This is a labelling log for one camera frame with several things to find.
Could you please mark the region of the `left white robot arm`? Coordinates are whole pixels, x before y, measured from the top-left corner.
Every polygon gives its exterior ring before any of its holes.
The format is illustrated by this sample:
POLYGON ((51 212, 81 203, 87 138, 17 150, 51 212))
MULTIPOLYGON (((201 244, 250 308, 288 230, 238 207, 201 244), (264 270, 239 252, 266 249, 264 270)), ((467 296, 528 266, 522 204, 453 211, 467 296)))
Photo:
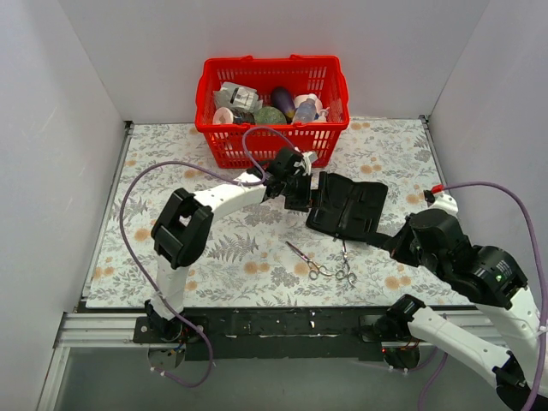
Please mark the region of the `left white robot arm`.
POLYGON ((315 152, 282 148, 266 165, 255 165, 235 182, 190 193, 179 188, 170 196, 152 229, 157 253, 158 291, 146 303, 146 316, 154 334, 163 342, 174 342, 182 332, 175 316, 184 309, 184 289, 190 266, 206 249, 211 226, 247 206, 282 195, 284 206, 308 211, 316 202, 312 193, 315 152))

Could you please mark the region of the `silver straight hair scissors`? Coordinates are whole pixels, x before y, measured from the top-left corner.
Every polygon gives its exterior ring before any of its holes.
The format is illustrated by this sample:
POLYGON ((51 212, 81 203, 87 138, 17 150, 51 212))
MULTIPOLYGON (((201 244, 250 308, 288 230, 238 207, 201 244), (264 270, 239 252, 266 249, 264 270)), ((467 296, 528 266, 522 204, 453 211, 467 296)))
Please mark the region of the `silver straight hair scissors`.
POLYGON ((341 268, 336 272, 335 278, 337 281, 346 280, 352 288, 355 287, 355 283, 357 281, 357 277, 352 271, 348 262, 348 249, 345 240, 342 240, 342 265, 341 268))

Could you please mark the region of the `silver thinning scissors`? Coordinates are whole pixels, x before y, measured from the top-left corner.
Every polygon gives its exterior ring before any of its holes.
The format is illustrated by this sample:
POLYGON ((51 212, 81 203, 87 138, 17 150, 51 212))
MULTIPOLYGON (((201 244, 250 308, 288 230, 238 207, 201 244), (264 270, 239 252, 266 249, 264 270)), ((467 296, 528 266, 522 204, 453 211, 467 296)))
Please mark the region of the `silver thinning scissors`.
POLYGON ((289 241, 286 241, 285 244, 289 249, 296 254, 301 260, 303 260, 308 267, 308 276, 311 280, 317 280, 320 277, 332 277, 333 273, 330 272, 325 265, 316 263, 312 258, 303 253, 298 247, 292 244, 289 241))

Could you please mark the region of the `black zip tool case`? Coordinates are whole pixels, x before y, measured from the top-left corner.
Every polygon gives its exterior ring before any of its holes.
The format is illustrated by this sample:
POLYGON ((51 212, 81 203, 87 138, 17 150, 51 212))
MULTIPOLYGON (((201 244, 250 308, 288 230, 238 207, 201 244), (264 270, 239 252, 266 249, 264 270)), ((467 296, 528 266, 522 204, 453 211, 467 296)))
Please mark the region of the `black zip tool case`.
POLYGON ((336 173, 319 173, 319 206, 307 217, 309 229, 333 238, 366 243, 377 232, 388 187, 382 182, 354 182, 336 173))

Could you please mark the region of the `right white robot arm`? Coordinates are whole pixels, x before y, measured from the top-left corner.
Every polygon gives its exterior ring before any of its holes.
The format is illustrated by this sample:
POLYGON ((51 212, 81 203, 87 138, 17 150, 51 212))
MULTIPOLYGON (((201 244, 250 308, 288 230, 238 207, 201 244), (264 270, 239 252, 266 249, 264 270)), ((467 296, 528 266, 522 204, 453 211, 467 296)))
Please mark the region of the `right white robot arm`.
POLYGON ((430 307, 402 295, 363 325, 368 338, 430 343, 481 376, 511 410, 547 408, 547 309, 535 304, 517 261, 494 246, 474 245, 457 219, 456 201, 439 185, 427 208, 411 213, 375 247, 401 265, 424 268, 466 300, 430 307))

